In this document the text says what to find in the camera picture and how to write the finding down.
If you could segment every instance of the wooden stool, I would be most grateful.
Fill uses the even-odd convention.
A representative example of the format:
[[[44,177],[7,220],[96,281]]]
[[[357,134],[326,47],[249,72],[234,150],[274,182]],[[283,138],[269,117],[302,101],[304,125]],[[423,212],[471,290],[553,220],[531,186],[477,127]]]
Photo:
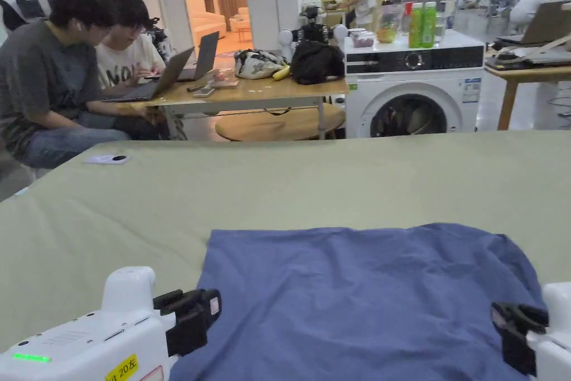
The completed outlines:
[[[324,103],[323,110],[326,133],[333,132],[345,121],[345,112],[334,105]],[[235,142],[310,140],[319,137],[318,123],[317,108],[291,110],[281,116],[267,112],[245,113],[221,117],[216,123],[216,133]]]

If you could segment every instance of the washing machine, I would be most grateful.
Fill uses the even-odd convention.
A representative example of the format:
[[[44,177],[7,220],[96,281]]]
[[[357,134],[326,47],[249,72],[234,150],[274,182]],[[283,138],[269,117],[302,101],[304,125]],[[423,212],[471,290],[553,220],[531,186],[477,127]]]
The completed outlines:
[[[476,131],[484,52],[453,30],[432,49],[410,49],[405,38],[355,48],[347,38],[347,137]]]

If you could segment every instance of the green bottle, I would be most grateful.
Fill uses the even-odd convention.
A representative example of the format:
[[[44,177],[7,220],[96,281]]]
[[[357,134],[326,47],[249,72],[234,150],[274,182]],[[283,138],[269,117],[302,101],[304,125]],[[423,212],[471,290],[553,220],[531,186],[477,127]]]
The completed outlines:
[[[414,3],[410,13],[410,29],[408,32],[408,47],[422,48],[423,41],[423,4]]]
[[[434,46],[434,34],[436,33],[436,2],[427,2],[424,7],[423,20],[423,48]]]

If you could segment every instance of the man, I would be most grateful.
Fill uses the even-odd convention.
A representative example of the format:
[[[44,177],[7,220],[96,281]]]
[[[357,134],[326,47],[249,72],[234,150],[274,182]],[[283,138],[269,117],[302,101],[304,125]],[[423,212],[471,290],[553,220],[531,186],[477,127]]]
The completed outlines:
[[[99,80],[105,95],[137,86],[141,78],[165,69],[163,58],[151,38],[142,34],[150,25],[144,2],[113,2],[117,9],[117,24],[96,48]]]
[[[101,98],[95,46],[115,24],[113,0],[51,0],[48,21],[20,27],[0,48],[6,149],[55,168],[103,142],[157,139],[140,112]]]
[[[510,13],[510,22],[515,24],[516,27],[525,27],[525,25],[533,20],[541,4],[549,1],[550,0],[520,0]]]
[[[339,9],[344,9],[353,5],[355,5],[355,8],[347,14],[347,27],[350,28],[351,23],[356,21],[359,27],[372,29],[377,0],[352,0],[351,2],[340,5]]]

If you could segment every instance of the banana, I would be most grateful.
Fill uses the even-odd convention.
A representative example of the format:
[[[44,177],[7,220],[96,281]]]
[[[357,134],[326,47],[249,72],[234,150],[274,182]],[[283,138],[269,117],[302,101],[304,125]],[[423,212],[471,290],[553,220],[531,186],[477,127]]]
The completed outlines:
[[[285,79],[287,76],[289,76],[289,73],[290,73],[289,66],[286,66],[282,70],[274,73],[272,77],[275,80],[282,80],[282,79]]]

